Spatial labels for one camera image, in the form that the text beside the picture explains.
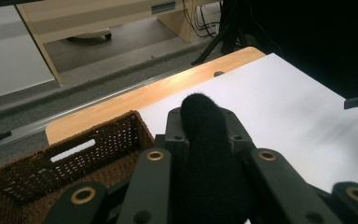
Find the black cable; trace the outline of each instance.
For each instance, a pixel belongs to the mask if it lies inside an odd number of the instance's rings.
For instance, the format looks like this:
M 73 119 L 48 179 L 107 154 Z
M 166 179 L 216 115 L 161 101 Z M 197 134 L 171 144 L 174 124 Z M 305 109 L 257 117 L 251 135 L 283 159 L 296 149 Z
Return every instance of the black cable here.
M 182 0 L 182 3 L 183 3 L 183 12 L 184 12 L 184 15 L 185 15 L 185 18 L 188 22 L 188 24 L 190 24 L 190 27 L 193 29 L 194 33 L 196 33 L 196 35 L 198 37 L 208 37 L 209 35 L 199 35 L 199 33 L 197 32 L 196 28 L 194 27 L 193 23 L 191 22 L 191 17 L 190 15 L 188 14 L 188 10 L 187 10 L 187 7 L 185 5 L 185 0 Z
M 196 22 L 197 29 L 200 30 L 200 31 L 211 28 L 209 23 L 208 24 L 205 24 L 205 23 L 200 24 L 198 13 L 196 13 L 195 22 Z M 213 21 L 213 22 L 210 22 L 210 24 L 220 24 L 220 22 L 219 21 Z
M 201 13 L 202 22 L 203 22 L 204 24 L 206 24 L 205 18 L 204 18 L 204 16 L 203 16 L 203 12 L 202 12 L 202 7 L 200 7 L 200 13 Z M 216 32 L 213 32 L 213 33 L 211 34 L 208 29 L 205 29 L 205 31 L 206 31 L 206 33 L 208 33 L 208 36 L 210 36 L 212 39 L 214 39 L 214 36 L 213 36 L 213 35 L 215 35 Z

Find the floor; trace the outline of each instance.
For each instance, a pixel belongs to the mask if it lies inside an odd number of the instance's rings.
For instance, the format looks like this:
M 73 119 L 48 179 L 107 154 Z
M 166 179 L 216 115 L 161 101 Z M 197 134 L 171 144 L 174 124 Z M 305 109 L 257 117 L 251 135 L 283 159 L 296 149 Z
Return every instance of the floor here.
M 207 23 L 220 20 L 218 3 L 203 6 L 202 10 Z M 112 34 L 111 40 L 100 36 L 47 43 L 45 48 L 62 77 L 62 85 L 52 81 L 0 97 L 0 111 L 25 105 L 56 92 L 66 91 L 112 75 L 136 64 L 212 41 L 209 36 L 193 35 L 191 43 L 186 43 L 157 18 L 130 22 L 110 27 L 109 30 Z M 197 33 L 207 34 L 205 30 L 197 30 Z
M 206 22 L 219 21 L 218 3 L 203 6 L 202 10 Z M 90 39 L 74 38 L 70 41 L 64 39 L 46 44 L 45 47 L 62 76 L 64 86 L 85 81 L 83 78 L 111 74 L 212 40 L 210 37 L 193 34 L 191 43 L 186 43 L 157 18 L 130 22 L 109 29 L 112 34 L 110 41 L 100 36 Z M 198 31 L 198 34 L 206 35 L 206 32 Z

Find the gray carpet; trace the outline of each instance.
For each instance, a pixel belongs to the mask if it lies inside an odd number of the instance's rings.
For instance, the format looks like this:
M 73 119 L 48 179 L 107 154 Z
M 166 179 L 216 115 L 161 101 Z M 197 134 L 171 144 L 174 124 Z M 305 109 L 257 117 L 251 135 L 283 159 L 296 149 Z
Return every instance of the gray carpet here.
M 170 76 L 191 68 L 209 42 L 189 47 L 176 53 L 134 65 L 106 77 L 84 83 L 72 89 L 55 92 L 30 103 L 0 111 L 0 133 L 60 114 L 61 112 L 94 101 L 105 95 L 126 89 L 157 76 Z M 207 61 L 221 56 L 214 51 Z M 48 146 L 44 133 L 34 134 L 20 141 L 0 147 L 0 165 Z

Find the white paper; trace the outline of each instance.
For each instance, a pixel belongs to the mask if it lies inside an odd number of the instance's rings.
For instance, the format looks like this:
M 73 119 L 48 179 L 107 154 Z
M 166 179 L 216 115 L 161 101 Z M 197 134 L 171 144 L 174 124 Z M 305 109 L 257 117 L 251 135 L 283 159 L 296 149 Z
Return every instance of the white paper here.
M 139 110 L 153 135 L 193 92 L 233 111 L 257 147 L 279 151 L 310 184 L 358 183 L 358 108 L 275 54 Z

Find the white cabinet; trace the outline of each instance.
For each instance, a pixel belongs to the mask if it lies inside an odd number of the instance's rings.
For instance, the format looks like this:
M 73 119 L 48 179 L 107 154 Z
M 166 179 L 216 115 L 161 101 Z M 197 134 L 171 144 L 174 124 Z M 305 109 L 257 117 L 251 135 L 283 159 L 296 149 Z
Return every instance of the white cabinet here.
M 13 6 L 0 7 L 0 96 L 54 80 Z

